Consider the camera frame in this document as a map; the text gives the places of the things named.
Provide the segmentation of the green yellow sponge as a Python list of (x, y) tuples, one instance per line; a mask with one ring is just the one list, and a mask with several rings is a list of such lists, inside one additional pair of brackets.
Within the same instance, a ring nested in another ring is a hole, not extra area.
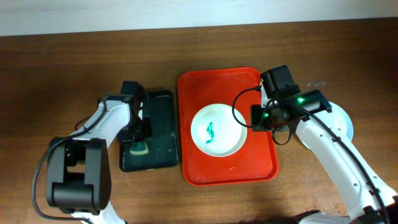
[(133, 156), (142, 156), (149, 153), (149, 148), (145, 141), (133, 142), (129, 152)]

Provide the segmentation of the light blue plate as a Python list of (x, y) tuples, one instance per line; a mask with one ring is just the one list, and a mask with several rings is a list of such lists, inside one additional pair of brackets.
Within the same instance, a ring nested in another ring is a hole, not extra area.
[(300, 121), (296, 135), (313, 153), (332, 152), (342, 149), (338, 140), (350, 147), (353, 124), (348, 114), (337, 104), (331, 103), (331, 112), (323, 110), (313, 114), (307, 121)]

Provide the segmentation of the white plate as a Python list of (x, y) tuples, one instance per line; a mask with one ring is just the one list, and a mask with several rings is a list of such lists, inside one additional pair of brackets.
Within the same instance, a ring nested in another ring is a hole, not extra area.
[(190, 134), (196, 147), (213, 157), (226, 157), (244, 145), (248, 129), (242, 114), (226, 104), (200, 109), (192, 119)]

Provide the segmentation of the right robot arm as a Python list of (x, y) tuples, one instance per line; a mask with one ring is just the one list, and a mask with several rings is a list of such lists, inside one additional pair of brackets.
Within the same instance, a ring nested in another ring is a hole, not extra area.
[(253, 131), (289, 131), (320, 161), (343, 198), (346, 217), (319, 210), (296, 223), (397, 223), (397, 192), (369, 166), (349, 138), (341, 109), (320, 90), (301, 91), (288, 66), (260, 75), (261, 103), (251, 107)]

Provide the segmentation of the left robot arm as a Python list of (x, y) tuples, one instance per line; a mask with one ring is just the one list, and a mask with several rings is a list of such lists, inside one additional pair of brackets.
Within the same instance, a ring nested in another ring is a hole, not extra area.
[(143, 97), (141, 84), (125, 81), (119, 93), (99, 100), (98, 109), (82, 127), (51, 140), (45, 155), (46, 199), (65, 214), (64, 220), (124, 223), (110, 202), (108, 147), (115, 139), (124, 147), (141, 137)]

